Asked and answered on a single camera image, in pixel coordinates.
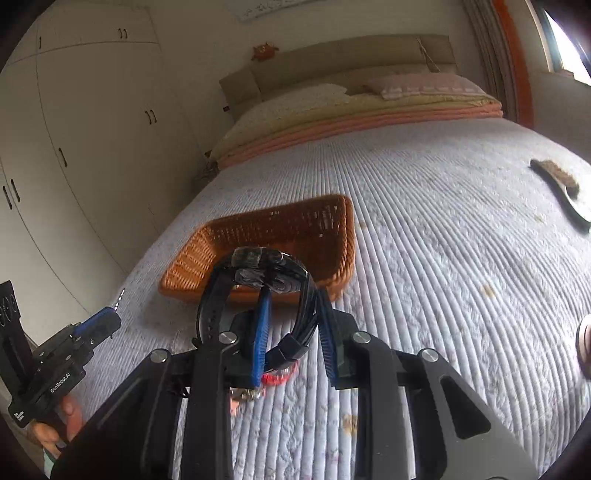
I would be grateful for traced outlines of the person's left hand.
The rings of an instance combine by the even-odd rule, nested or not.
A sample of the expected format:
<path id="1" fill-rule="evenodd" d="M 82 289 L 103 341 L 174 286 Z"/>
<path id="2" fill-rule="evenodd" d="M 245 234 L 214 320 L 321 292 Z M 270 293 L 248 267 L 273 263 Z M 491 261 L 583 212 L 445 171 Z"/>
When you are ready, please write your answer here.
<path id="1" fill-rule="evenodd" d="M 71 441 L 84 426 L 83 414 L 79 403 L 72 395 L 66 395 L 61 400 L 60 408 L 65 423 L 66 438 L 63 438 L 52 426 L 32 422 L 31 431 L 36 440 L 53 458 L 61 455 L 60 446 Z"/>

